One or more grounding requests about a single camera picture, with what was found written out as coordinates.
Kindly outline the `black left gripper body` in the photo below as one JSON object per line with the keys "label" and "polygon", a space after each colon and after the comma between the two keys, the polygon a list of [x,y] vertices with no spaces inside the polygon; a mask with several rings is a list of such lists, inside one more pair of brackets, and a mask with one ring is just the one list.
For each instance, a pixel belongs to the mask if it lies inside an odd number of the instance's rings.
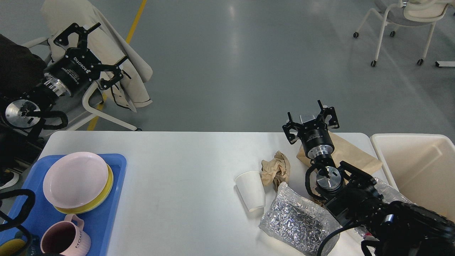
{"label": "black left gripper body", "polygon": [[92,80],[99,79],[100,72],[91,68],[96,64],[101,64],[101,60],[91,50],[67,50],[62,58],[44,69],[44,77],[73,97]]}

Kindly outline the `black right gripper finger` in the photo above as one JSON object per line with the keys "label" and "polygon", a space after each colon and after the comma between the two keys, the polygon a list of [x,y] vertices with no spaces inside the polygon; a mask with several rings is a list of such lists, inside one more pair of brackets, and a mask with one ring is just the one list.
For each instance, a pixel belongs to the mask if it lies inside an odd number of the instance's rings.
{"label": "black right gripper finger", "polygon": [[328,131],[329,129],[339,129],[340,124],[334,107],[328,107],[322,104],[321,100],[317,101],[320,107],[320,113],[317,115],[317,131]]}
{"label": "black right gripper finger", "polygon": [[296,123],[290,112],[287,112],[287,115],[288,121],[283,125],[283,132],[285,133],[289,144],[293,145],[301,138],[300,130],[302,129],[302,124]]}

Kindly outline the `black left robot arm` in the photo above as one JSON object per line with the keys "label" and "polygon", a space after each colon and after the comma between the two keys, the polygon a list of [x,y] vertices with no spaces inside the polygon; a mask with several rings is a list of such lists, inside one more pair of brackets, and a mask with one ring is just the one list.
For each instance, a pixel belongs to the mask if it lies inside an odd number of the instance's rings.
{"label": "black left robot arm", "polygon": [[[60,60],[44,69],[44,79],[37,86],[20,98],[10,101],[2,110],[1,118],[7,126],[18,130],[31,130],[31,133],[39,135],[41,130],[59,130],[66,128],[68,119],[65,112],[53,111],[52,106],[59,98],[68,95],[82,96],[82,104],[86,112],[92,115],[103,116],[90,105],[90,99],[95,92],[112,89],[114,85],[124,78],[121,65],[127,60],[122,57],[115,64],[102,64],[88,47],[89,34],[100,27],[100,23],[86,29],[76,23],[68,26],[54,40],[55,44],[65,49]],[[13,228],[22,233],[20,241],[23,246],[7,253],[8,256],[25,255],[32,248],[36,237],[24,227],[27,220],[35,220],[33,207],[36,201],[42,201],[43,192],[38,192],[42,185],[38,183],[33,167],[31,177],[24,183],[23,188],[1,193],[1,200],[18,198],[13,211],[17,214],[10,218],[1,212],[5,222],[1,224],[1,231],[9,231]]]}

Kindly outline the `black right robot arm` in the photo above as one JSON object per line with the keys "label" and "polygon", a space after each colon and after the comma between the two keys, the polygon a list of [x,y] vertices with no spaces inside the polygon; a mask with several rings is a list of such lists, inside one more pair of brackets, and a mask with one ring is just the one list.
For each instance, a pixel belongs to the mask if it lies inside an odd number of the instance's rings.
{"label": "black right robot arm", "polygon": [[317,103],[317,117],[296,123],[288,112],[289,120],[282,126],[289,143],[301,141],[310,159],[305,173],[307,193],[341,226],[322,241],[317,255],[336,235],[362,226],[371,234],[360,244],[365,256],[372,255],[370,248],[376,256],[453,256],[454,222],[413,203],[386,203],[372,175],[345,161],[336,166],[329,135],[330,127],[339,128],[336,110],[320,100]]}

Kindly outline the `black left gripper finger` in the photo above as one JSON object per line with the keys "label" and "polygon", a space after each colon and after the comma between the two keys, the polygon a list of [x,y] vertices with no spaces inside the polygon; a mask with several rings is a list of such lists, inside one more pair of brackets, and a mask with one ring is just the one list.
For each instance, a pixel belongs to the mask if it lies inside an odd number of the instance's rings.
{"label": "black left gripper finger", "polygon": [[[66,54],[91,53],[91,49],[88,48],[88,36],[100,26],[101,23],[98,22],[89,29],[85,29],[77,23],[72,23],[55,37],[53,43],[64,49]],[[69,47],[69,36],[74,33],[78,35],[77,46]]]}
{"label": "black left gripper finger", "polygon": [[108,65],[108,64],[96,64],[95,65],[96,71],[112,73],[112,75],[113,75],[112,78],[109,80],[100,79],[97,82],[99,90],[105,91],[107,89],[110,89],[112,86],[114,86],[116,83],[118,83],[124,77],[123,73],[122,73],[122,68],[120,68],[120,65],[122,65],[122,63],[124,63],[128,59],[129,59],[128,55],[125,55],[117,63],[115,63],[113,65]]}

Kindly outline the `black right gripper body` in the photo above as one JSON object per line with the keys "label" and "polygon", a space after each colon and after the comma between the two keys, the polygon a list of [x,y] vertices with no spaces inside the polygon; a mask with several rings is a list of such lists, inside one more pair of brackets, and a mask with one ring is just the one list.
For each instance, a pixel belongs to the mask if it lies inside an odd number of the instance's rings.
{"label": "black right gripper body", "polygon": [[298,125],[298,137],[301,140],[306,157],[316,159],[321,155],[331,155],[335,150],[329,135],[328,125]]}

